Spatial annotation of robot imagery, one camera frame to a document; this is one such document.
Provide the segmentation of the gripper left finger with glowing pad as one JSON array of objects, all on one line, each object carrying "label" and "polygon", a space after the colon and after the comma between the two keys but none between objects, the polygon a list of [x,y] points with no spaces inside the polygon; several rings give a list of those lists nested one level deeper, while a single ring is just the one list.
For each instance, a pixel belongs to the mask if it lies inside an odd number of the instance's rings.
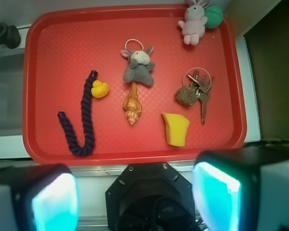
[{"label": "gripper left finger with glowing pad", "polygon": [[0,231],[74,231],[79,186],[63,164],[0,168]]}]

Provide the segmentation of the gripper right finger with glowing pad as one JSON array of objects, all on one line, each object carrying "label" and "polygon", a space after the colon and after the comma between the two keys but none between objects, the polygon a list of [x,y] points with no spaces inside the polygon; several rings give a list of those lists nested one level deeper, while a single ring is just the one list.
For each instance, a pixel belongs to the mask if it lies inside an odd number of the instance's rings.
[{"label": "gripper right finger with glowing pad", "polygon": [[192,192],[210,231],[289,231],[289,148],[204,151]]}]

